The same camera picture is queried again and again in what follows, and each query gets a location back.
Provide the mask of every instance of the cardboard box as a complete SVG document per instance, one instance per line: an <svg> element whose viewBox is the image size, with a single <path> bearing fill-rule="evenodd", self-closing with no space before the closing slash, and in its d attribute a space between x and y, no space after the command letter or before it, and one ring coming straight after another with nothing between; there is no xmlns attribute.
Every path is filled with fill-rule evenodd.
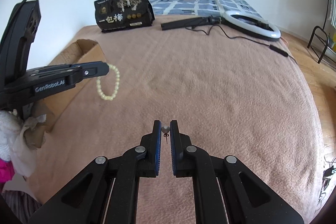
<svg viewBox="0 0 336 224"><path fill-rule="evenodd" d="M93 61L106 62L105 55L97 41L90 39L79 39L68 47L66 47L60 54L58 54L50 65L60 64L75 64L86 63ZM47 121L43 124L46 131L51 131L53 126L57 122L60 115L64 112L70 102L74 99L78 92L92 79L84 79L76 84L76 87L70 90L66 90L49 97L46 97L38 102L34 103L31 109L31 115L38 117L42 114L47 114ZM38 135L38 140L31 140L40 146L42 142L41 134Z"/></svg>

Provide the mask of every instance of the pearl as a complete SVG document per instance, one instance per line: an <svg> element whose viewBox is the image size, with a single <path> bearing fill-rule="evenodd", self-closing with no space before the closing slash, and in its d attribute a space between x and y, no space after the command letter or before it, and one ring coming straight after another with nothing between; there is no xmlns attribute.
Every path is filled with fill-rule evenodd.
<svg viewBox="0 0 336 224"><path fill-rule="evenodd" d="M116 97L116 95L118 93L119 83L120 83L120 73L119 73L119 70L118 70L118 68L116 66L111 65L111 64L108 64L108 66L109 66L109 68L111 70L113 70L115 72L115 87L114 87L114 91L112 93L112 96L107 96L107 95L104 94L104 92L102 92L101 85L100 85L100 76L97 77L96 86L97 86L97 92L98 92L99 96L103 100L105 100L105 101L107 101L107 100L112 101Z"/></svg>

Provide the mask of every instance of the pink blanket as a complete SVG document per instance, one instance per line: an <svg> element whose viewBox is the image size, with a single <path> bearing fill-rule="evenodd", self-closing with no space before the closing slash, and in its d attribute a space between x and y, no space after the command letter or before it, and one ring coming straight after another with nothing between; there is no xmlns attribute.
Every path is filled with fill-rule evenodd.
<svg viewBox="0 0 336 224"><path fill-rule="evenodd" d="M322 132L312 94L289 58L219 28L206 36L152 27L76 38L97 40L120 71L115 100L103 101L90 81L64 111L28 179L46 202L95 157L122 155L151 132L153 121L178 120L182 133L210 155L236 155L309 223L322 183ZM230 36L241 33L224 27ZM286 49L282 41L276 46ZM113 72L101 79L113 92ZM169 141L162 140L160 174L140 179L137 223L195 223L192 180L174 178Z"/></svg>

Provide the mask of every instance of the black cable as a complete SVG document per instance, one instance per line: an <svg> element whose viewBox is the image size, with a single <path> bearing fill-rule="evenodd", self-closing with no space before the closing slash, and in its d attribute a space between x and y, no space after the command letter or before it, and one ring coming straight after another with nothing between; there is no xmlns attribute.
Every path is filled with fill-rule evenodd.
<svg viewBox="0 0 336 224"><path fill-rule="evenodd" d="M290 56L286 51L284 51L284 50L282 50L282 49L280 49L280 48L278 48L278 47L275 47L275 46L273 46L273 45L269 45L269 44L265 44L265 43L261 43L261 42L258 42L258 41L256 41L256 40L250 39L250 38L248 38L248 37L241 37L241 36L230 37L230 36L228 36L227 33L226 33L226 32L224 31L224 29L222 28L222 26L220 26L219 24L214 24L214 25L212 25L212 26L209 28L208 32L206 32L206 31L204 31L204 30L201 30L201 29L196 30L196 29L195 29L195 26L194 26L194 27L191 27L191 29L189 29L189 28L187 28L187 27L185 27L185 28L186 28L187 30L190 30L190 31L194 31L194 32L204 32L206 35L209 35L211 29L212 29L214 26L219 27L219 28L222 30L222 32L226 35L226 37L229 38L229 39L243 38L243 39L246 39L246 40L248 40L248 41L257 43L257 44L259 44L259 45L263 45L263 46L269 47L272 51L275 51L275 52L277 52L277 53L283 55L284 57L289 57L289 58L291 58L296 64L298 64L298 63L296 62L296 60L294 59L294 57Z"/></svg>
<svg viewBox="0 0 336 224"><path fill-rule="evenodd" d="M323 30L326 27L326 22L327 22L327 17L328 17L328 12L329 12L329 2L330 0L328 0L328 4L327 4L327 12L325 13L325 19L324 19L324 24L323 24Z"/></svg>
<svg viewBox="0 0 336 224"><path fill-rule="evenodd" d="M327 193L320 193L319 201L318 201L318 203L317 203L317 206L320 205L320 208L317 208L317 209L315 210L315 213L316 213L316 211L318 211L319 209L321 209L321 207L322 207L322 201L325 199L326 195L327 195Z"/></svg>
<svg viewBox="0 0 336 224"><path fill-rule="evenodd" d="M8 23L7 23L7 26L6 26L6 29L5 31L3 32L3 35L2 35L2 39L5 39L5 37L8 35L8 32L12 26L12 24L14 23L15 19L16 19L16 16L18 15L19 11L21 10L21 8L23 7L23 5L25 4L27 0L22 0L22 2L20 3L19 7L17 7L17 9L15 10L15 12L13 13L13 15L10 17ZM3 41L1 39L1 43L0 43L0 53L2 52L2 48L3 48Z"/></svg>
<svg viewBox="0 0 336 224"><path fill-rule="evenodd" d="M335 162L336 157L334 157L332 161L327 161L327 160L326 160L326 156L324 155L324 160L325 160L325 162L329 163L329 168L330 168L330 167L331 167L331 164L333 164L333 163Z"/></svg>

